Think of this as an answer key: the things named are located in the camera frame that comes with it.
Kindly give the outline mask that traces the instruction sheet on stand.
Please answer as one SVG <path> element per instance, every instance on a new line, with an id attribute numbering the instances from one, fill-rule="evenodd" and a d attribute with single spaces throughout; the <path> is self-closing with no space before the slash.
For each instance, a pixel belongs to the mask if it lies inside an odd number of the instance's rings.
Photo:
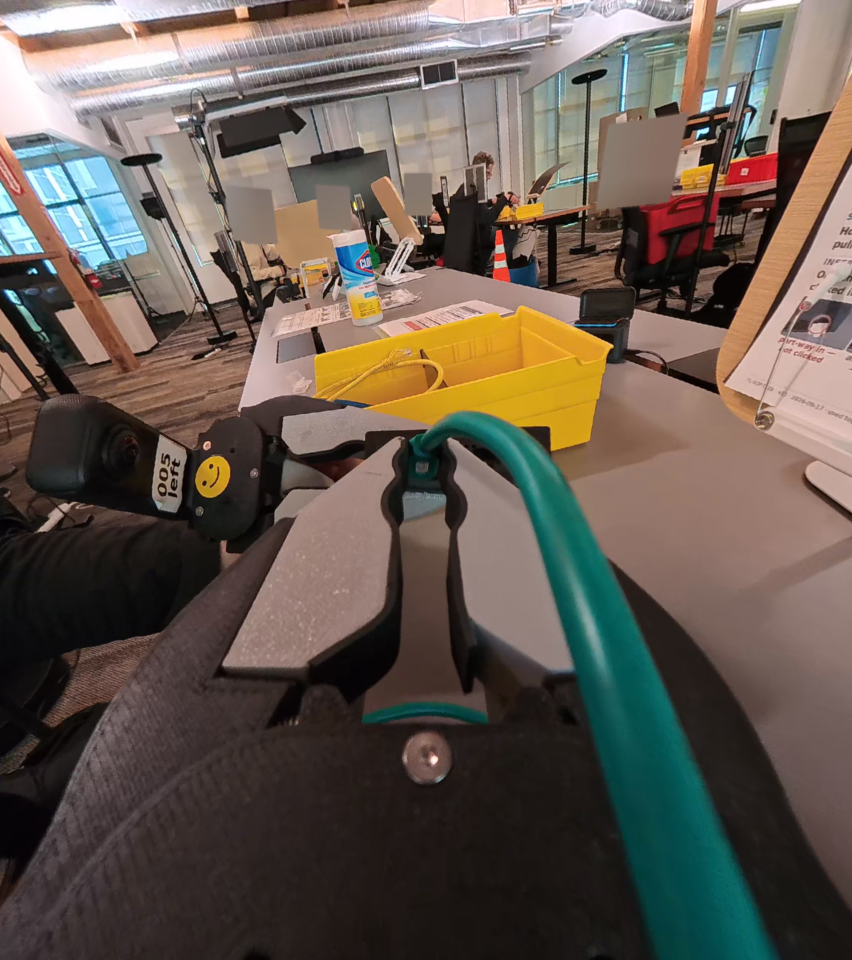
<path id="1" fill-rule="evenodd" d="M 731 323 L 717 361 L 720 396 L 727 409 L 753 427 L 760 402 L 728 386 L 775 308 L 789 293 L 811 254 L 825 214 L 852 163 L 852 73 L 787 205 Z"/>

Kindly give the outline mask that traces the blue wipes pack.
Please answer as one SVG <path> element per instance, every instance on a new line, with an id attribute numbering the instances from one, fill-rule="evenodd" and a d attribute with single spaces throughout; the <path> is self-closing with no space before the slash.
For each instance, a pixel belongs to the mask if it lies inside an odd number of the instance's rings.
<path id="1" fill-rule="evenodd" d="M 383 320 L 372 254 L 363 229 L 329 235 L 353 324 L 370 327 Z"/>

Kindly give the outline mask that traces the black network switch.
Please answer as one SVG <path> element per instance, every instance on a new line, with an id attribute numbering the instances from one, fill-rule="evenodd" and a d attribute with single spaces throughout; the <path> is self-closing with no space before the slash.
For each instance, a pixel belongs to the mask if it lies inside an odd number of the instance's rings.
<path id="1" fill-rule="evenodd" d="M 447 417 L 436 426 L 375 429 L 365 433 L 360 456 L 370 457 L 389 441 L 411 446 L 413 454 L 436 457 L 440 447 L 459 443 L 489 465 L 502 469 L 527 459 L 531 463 L 552 461 L 551 435 L 546 427 L 520 428 L 478 414 Z"/>

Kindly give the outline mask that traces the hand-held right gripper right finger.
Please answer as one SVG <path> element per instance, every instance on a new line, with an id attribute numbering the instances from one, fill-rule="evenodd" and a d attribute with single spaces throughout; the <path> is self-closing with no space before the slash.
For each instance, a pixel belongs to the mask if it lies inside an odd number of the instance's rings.
<path id="1" fill-rule="evenodd" d="M 575 678 L 539 544 L 517 487 L 461 442 L 444 462 L 446 590 L 463 692 L 516 694 Z"/>

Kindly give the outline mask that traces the red storage bin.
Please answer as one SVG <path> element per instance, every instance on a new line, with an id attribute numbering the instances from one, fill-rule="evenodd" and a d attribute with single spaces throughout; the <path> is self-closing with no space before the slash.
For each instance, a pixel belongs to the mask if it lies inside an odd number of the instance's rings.
<path id="1" fill-rule="evenodd" d="M 743 156 L 730 162 L 726 174 L 726 186 L 742 186 L 775 182 L 778 174 L 778 153 L 762 153 Z"/>

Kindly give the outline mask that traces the black tripod light stand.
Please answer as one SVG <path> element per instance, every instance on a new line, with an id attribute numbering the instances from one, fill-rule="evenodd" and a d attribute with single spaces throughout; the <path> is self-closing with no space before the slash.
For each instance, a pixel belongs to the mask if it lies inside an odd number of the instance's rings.
<path id="1" fill-rule="evenodd" d="M 227 192 L 216 168 L 216 157 L 237 157 L 256 150 L 281 144 L 282 134 L 297 134 L 304 126 L 302 118 L 288 106 L 284 97 L 255 101 L 244 107 L 233 103 L 209 105 L 204 92 L 197 86 L 189 91 L 188 115 L 182 123 L 191 140 L 207 191 L 217 209 L 221 232 L 225 237 L 227 254 L 241 283 L 242 294 L 237 299 L 246 305 L 252 298 L 254 307 L 248 309 L 248 325 L 259 322 L 264 315 L 261 282 L 254 278 L 242 242 L 236 239 L 229 215 Z"/>

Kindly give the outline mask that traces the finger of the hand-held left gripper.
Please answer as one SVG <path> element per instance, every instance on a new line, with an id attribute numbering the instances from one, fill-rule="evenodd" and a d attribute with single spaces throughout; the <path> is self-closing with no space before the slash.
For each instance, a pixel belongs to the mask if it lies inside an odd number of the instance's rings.
<path id="1" fill-rule="evenodd" d="M 372 410 L 323 410 L 285 415 L 280 437 L 299 460 L 343 460 L 364 452 L 367 434 L 402 436 L 427 428 L 414 419 Z"/>
<path id="2" fill-rule="evenodd" d="M 276 519 L 316 514 L 331 523 L 403 523 L 447 505 L 440 489 L 407 489 L 392 458 L 366 458 L 332 481 L 317 468 L 284 465 Z"/>

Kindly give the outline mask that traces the yellow plastic bin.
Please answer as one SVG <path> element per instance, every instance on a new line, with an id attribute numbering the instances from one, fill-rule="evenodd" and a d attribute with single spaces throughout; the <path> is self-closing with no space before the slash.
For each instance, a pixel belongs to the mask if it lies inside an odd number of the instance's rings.
<path id="1" fill-rule="evenodd" d="M 611 346 L 521 306 L 314 358 L 315 397 L 435 426 L 460 412 L 547 427 L 553 450 L 587 443 Z"/>

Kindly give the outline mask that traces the red office chair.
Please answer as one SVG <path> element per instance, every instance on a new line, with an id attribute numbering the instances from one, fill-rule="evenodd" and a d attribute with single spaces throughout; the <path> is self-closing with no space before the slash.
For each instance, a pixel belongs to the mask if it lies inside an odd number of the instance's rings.
<path id="1" fill-rule="evenodd" d="M 731 264 L 729 255 L 714 247 L 718 204 L 707 207 L 706 200 L 696 195 L 622 209 L 614 274 L 634 290 L 637 300 L 657 294 L 656 313 L 682 316 L 683 308 L 670 306 L 670 300 L 694 295 L 702 271 Z"/>

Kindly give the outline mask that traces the black wall screen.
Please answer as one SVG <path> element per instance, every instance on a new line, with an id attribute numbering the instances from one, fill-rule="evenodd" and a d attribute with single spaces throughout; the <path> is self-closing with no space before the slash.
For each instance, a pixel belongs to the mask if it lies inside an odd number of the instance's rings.
<path id="1" fill-rule="evenodd" d="M 389 157 L 386 150 L 356 153 L 346 150 L 322 153 L 320 163 L 307 163 L 288 169 L 295 197 L 299 203 L 316 199 L 318 186 L 349 188 L 350 197 L 359 194 L 363 200 L 368 219 L 388 219 L 372 190 L 372 183 L 390 177 Z"/>

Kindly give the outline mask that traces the printed paper sheet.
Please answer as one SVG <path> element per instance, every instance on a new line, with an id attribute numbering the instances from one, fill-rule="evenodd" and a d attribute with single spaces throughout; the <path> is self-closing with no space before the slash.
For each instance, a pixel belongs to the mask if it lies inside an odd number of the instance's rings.
<path id="1" fill-rule="evenodd" d="M 404 306 L 411 306 L 420 299 L 421 294 L 412 292 L 406 288 L 387 290 L 384 294 L 380 295 L 382 313 Z M 380 323 L 383 319 L 363 318 L 361 320 L 355 320 L 352 316 L 348 299 L 342 297 L 324 306 L 310 308 L 280 318 L 274 326 L 271 336 L 280 338 L 346 320 L 361 327 Z"/>
<path id="2" fill-rule="evenodd" d="M 377 336 L 381 339 L 393 338 L 411 332 L 443 327 L 480 316 L 510 316 L 513 312 L 514 310 L 512 308 L 496 306 L 481 299 L 472 299 L 435 308 L 406 318 L 387 320 L 379 324 Z"/>

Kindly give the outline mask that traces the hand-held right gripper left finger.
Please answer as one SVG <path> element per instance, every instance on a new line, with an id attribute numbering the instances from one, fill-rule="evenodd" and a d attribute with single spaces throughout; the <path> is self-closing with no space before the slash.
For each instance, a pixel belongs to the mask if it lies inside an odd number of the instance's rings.
<path id="1" fill-rule="evenodd" d="M 406 441 L 392 438 L 299 511 L 221 671 L 364 696 L 394 666 Z"/>

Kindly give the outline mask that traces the small black device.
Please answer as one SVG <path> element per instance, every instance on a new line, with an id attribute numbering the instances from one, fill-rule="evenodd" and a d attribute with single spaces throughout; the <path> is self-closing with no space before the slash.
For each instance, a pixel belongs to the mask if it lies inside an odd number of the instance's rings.
<path id="1" fill-rule="evenodd" d="M 575 326 L 611 346 L 607 357 L 610 364 L 625 361 L 636 297 L 631 286 L 589 289 L 580 294 Z"/>

